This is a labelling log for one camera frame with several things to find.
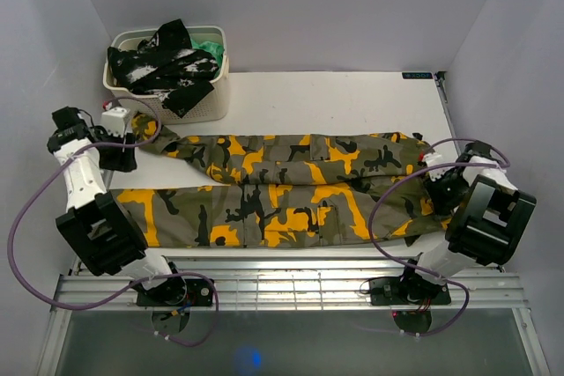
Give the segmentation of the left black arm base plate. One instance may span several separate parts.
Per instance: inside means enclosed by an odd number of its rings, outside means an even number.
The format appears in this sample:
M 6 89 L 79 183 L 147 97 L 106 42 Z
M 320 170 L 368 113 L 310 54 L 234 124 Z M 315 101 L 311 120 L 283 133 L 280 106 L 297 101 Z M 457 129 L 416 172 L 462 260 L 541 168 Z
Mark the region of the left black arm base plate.
M 203 279 L 167 279 L 155 288 L 137 289 L 137 306 L 210 306 L 212 289 Z

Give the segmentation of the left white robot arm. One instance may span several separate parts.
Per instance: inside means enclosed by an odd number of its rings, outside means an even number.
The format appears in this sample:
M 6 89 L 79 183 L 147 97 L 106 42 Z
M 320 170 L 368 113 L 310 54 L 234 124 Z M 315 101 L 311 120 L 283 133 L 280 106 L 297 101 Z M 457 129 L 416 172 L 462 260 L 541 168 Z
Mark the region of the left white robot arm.
M 110 106 L 94 125 L 76 107 L 52 114 L 56 130 L 47 148 L 64 168 L 67 193 L 56 227 L 95 276 L 129 276 L 140 282 L 135 291 L 158 305 L 177 306 L 188 298 L 185 281 L 171 262 L 149 252 L 141 228 L 103 180 L 106 171 L 128 173 L 137 167 L 131 115 L 126 107 Z

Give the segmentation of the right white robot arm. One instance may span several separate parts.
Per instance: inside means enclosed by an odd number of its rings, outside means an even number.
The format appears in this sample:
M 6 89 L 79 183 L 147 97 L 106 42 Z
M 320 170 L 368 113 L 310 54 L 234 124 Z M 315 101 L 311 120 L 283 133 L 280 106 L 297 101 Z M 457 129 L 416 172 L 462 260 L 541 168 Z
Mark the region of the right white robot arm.
M 537 206 L 537 199 L 512 184 L 494 148 L 468 140 L 455 166 L 432 170 L 424 178 L 434 212 L 451 217 L 444 240 L 406 267 L 397 292 L 408 303 L 427 302 L 443 294 L 446 279 L 478 264 L 509 261 Z

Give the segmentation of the yellow camouflage trousers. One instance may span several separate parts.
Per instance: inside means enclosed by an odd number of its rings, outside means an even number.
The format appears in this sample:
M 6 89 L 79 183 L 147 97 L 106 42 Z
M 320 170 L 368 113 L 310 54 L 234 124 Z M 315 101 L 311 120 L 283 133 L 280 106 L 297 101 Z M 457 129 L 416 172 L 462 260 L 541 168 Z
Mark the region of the yellow camouflage trousers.
M 181 136 L 138 114 L 145 151 L 185 163 L 208 186 L 120 188 L 150 247 L 359 245 L 443 230 L 417 175 L 427 144 L 399 132 L 356 136 Z

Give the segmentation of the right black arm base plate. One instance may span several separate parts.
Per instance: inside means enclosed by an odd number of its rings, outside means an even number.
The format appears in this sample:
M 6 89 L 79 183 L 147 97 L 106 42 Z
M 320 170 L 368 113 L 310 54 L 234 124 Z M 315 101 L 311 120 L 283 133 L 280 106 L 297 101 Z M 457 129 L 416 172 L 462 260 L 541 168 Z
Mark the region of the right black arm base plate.
M 447 306 L 451 304 L 446 286 L 403 282 L 399 276 L 382 276 L 367 280 L 372 306 Z

